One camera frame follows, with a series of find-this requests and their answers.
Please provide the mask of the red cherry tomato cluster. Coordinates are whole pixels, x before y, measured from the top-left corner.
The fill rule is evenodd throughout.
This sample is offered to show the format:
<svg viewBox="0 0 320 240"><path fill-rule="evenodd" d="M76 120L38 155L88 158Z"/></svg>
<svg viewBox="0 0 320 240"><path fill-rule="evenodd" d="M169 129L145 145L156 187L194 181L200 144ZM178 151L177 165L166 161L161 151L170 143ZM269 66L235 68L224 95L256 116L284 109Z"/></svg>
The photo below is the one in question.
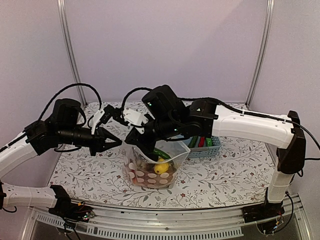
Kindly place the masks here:
<svg viewBox="0 0 320 240"><path fill-rule="evenodd" d="M123 171L127 178L134 184L139 186L147 186L154 184L157 175L154 172L149 172L145 168L130 162L125 164Z"/></svg>

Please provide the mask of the dark green chili pepper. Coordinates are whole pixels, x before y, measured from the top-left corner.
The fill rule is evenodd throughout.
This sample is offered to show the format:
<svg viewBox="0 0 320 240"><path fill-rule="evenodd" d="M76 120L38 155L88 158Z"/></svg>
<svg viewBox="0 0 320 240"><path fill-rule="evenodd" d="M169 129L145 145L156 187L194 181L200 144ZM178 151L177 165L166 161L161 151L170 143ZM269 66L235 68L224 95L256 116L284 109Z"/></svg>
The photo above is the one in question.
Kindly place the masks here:
<svg viewBox="0 0 320 240"><path fill-rule="evenodd" d="M155 148L153 150L153 154L155 154L156 156L158 156L159 158L162 158L164 160L171 159L171 156L168 153L166 153L166 152L164 152L164 151L162 151L161 149L158 149L158 148Z"/></svg>

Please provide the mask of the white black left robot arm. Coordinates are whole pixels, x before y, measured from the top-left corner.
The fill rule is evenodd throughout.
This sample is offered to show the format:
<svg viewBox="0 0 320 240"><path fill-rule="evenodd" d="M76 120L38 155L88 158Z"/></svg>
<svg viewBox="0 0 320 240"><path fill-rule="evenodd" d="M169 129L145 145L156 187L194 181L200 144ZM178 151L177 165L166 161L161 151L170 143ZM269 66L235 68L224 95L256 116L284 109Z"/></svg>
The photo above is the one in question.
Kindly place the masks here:
<svg viewBox="0 0 320 240"><path fill-rule="evenodd" d="M90 155L95 156L122 144L118 137L101 126L120 115L118 108L111 105L100 108L90 119L90 128L78 123L79 115L85 115L80 102L70 98L56 100L52 114L46 120L31 123L0 150L1 177L50 149L57 151L59 145L73 145L77 150L88 148ZM47 207L51 214L61 217L70 217L78 211L61 185L35 188L1 182L1 209L17 206Z"/></svg>

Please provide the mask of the light blue plastic basket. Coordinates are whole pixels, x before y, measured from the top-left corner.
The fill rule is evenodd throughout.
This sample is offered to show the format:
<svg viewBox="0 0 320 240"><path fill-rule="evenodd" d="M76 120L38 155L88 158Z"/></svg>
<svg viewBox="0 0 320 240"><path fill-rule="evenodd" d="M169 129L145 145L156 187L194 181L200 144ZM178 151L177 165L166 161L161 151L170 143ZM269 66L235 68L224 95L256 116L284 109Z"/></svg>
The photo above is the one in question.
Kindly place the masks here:
<svg viewBox="0 0 320 240"><path fill-rule="evenodd" d="M213 146L207 147L206 146L206 141L204 143L204 147L198 147L198 143L201 137L198 136L197 142L195 147L189 148L190 153L188 155L189 158L204 158L204 157L214 157L218 154L220 147L221 147L221 141L219 137L212 136L212 143ZM183 142L188 146L190 140L192 138L189 138L187 140L184 140Z"/></svg>

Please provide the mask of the yellow corn cob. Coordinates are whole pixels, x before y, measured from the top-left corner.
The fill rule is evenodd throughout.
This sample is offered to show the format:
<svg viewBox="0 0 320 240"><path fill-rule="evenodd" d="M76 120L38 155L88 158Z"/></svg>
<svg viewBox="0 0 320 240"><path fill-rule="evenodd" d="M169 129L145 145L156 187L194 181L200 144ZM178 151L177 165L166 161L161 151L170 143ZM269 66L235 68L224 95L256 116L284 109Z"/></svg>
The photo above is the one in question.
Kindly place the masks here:
<svg viewBox="0 0 320 240"><path fill-rule="evenodd" d="M166 173L168 171L168 169L170 168L170 164L165 162L165 163L159 163L159 164L156 164L153 169L154 169L154 172L156 174L163 174L163 173Z"/></svg>

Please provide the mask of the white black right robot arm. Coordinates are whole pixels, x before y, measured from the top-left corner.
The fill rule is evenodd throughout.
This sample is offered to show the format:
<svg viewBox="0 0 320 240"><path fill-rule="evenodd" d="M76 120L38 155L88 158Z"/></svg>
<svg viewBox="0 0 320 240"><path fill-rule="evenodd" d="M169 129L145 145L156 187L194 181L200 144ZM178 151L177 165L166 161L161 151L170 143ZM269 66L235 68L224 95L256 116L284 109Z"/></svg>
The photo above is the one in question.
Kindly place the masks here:
<svg viewBox="0 0 320 240"><path fill-rule="evenodd" d="M270 115L234 108L216 98L201 97L185 105L168 85L147 89L142 102L149 114L125 106L121 116L132 126L125 142L145 154L153 152L157 141L182 141L192 137L232 137L276 146L277 166L259 206L262 218L278 210L293 175L305 165L306 138L295 111Z"/></svg>

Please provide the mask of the clear zip top bag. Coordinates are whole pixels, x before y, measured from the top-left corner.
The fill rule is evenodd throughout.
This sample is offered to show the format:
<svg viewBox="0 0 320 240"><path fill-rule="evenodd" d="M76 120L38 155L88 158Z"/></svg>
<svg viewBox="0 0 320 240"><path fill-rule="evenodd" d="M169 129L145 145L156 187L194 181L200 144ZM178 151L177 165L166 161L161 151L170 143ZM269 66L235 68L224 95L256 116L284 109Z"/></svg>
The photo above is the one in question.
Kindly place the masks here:
<svg viewBox="0 0 320 240"><path fill-rule="evenodd" d="M178 169L187 159L190 149L182 141L158 141L150 156L137 146L123 143L122 173L133 185L149 189L173 187Z"/></svg>

